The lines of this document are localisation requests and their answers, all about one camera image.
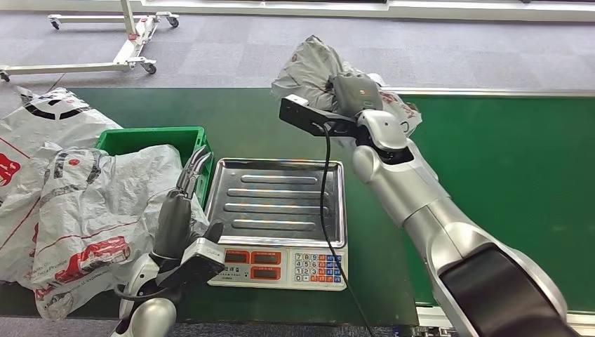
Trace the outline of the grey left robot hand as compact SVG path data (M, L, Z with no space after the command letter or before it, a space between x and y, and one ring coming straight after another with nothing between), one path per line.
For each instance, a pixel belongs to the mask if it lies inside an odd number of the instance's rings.
M211 158L205 146L195 150L180 173L175 187L166 195L161 206L155 243L149 256L160 267L180 263L185 249L200 237L191 226L192 206L197 180Z

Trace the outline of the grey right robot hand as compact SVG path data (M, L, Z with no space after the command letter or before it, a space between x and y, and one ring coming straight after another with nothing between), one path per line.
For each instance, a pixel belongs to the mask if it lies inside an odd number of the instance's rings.
M333 89L333 112L355 117L364 110L382 110L377 84L365 74L342 73L330 78Z

